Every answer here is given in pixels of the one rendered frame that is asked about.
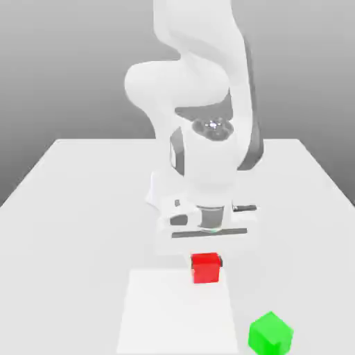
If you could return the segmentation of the small green cube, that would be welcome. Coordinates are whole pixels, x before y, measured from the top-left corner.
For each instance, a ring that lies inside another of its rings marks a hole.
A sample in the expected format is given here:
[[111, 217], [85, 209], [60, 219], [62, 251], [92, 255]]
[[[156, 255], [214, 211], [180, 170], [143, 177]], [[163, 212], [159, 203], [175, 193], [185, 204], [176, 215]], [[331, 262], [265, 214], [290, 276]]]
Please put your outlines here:
[[248, 345], [257, 355], [287, 355], [293, 334], [293, 329], [270, 311], [250, 325]]

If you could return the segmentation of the small red cube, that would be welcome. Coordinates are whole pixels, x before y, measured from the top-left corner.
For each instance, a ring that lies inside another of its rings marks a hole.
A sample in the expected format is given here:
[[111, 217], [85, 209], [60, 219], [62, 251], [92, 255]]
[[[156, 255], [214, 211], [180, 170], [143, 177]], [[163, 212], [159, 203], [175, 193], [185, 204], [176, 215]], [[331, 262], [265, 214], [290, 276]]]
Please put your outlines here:
[[194, 284], [218, 282], [220, 275], [218, 254], [215, 252], [192, 254], [191, 273]]

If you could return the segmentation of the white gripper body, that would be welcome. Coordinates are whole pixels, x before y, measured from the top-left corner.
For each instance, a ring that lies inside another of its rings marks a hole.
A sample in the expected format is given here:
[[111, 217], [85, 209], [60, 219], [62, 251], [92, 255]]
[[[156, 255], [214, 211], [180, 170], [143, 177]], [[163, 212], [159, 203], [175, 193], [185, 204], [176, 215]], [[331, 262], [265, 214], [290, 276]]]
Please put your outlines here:
[[206, 232], [197, 227], [158, 227], [159, 254], [195, 254], [233, 252], [248, 246], [250, 232], [247, 228], [227, 228]]

